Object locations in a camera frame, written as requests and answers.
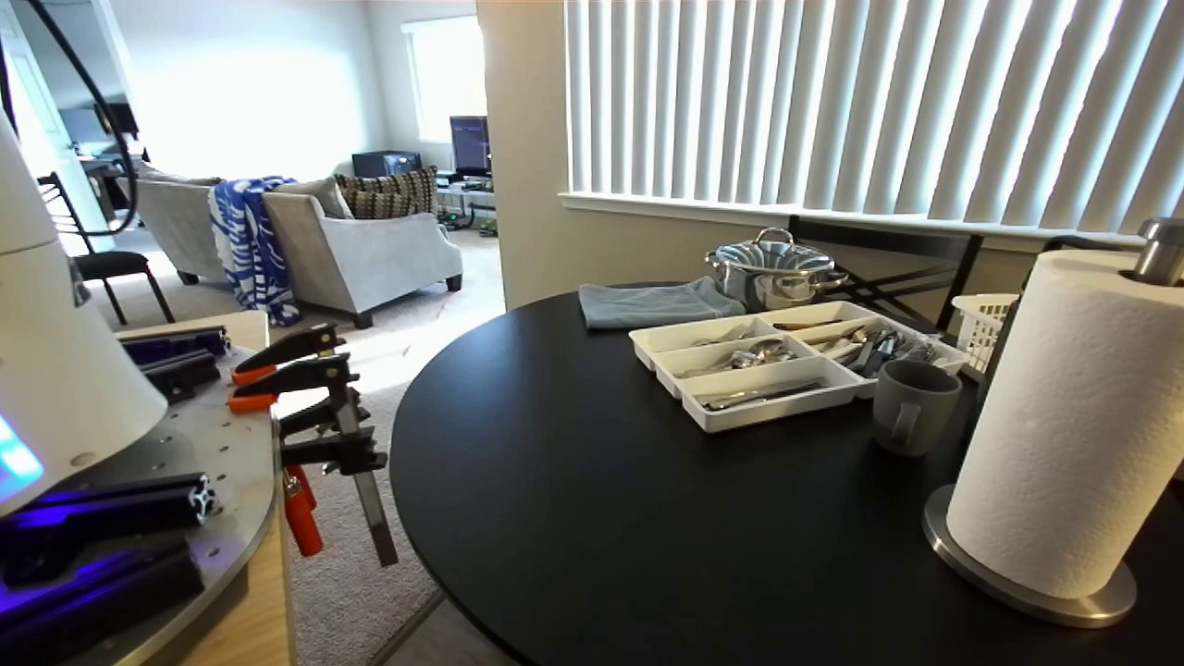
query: black round table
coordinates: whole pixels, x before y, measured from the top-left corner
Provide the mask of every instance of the black round table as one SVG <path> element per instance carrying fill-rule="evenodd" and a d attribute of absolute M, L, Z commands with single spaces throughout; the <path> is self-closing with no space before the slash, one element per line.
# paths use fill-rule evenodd
<path fill-rule="evenodd" d="M 946 453 L 870 446 L 870 408 L 698 434 L 575 297 L 444 347 L 395 416 L 416 553 L 524 663 L 1184 663 L 1184 510 L 1099 635 L 1017 615 L 926 546 Z"/>

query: machine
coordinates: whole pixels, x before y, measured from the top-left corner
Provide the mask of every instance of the machine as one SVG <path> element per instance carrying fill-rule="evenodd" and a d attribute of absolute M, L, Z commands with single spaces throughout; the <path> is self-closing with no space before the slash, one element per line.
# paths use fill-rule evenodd
<path fill-rule="evenodd" d="M 58 250 L 14 135 L 0 124 L 0 520 L 168 416 Z"/>

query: cup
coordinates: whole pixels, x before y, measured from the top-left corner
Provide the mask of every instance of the cup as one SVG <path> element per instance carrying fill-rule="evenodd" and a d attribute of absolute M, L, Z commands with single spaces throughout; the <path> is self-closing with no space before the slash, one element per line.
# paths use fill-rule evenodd
<path fill-rule="evenodd" d="M 875 441 L 902 459 L 929 457 L 950 426 L 961 380 L 914 361 L 880 367 L 875 389 Z"/>

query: vertical blinds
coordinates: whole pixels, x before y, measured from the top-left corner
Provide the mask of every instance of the vertical blinds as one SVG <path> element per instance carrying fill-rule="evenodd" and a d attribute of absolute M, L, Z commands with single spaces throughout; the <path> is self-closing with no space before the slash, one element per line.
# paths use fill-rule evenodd
<path fill-rule="evenodd" d="M 1184 0 L 565 0 L 571 197 L 1132 236 Z"/>

